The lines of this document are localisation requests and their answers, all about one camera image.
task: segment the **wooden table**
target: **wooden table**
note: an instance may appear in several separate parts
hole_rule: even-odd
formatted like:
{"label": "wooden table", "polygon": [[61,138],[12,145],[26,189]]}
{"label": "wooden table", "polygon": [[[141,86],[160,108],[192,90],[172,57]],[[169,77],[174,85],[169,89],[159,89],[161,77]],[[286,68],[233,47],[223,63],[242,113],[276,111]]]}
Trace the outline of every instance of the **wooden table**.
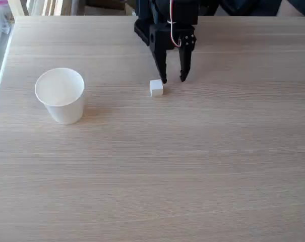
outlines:
{"label": "wooden table", "polygon": [[[166,95],[132,17],[18,19],[0,89],[0,241],[305,242],[305,18],[200,18]],[[45,71],[86,81],[55,123]]]}

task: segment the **white paper cup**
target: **white paper cup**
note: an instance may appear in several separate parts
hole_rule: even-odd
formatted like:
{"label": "white paper cup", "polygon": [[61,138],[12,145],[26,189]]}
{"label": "white paper cup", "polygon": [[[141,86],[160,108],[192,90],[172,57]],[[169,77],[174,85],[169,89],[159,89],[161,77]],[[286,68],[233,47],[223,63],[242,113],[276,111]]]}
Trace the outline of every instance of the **white paper cup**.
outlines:
{"label": "white paper cup", "polygon": [[83,116],[85,84],[82,76],[69,68],[55,68],[42,74],[35,93],[55,121],[64,125]]}

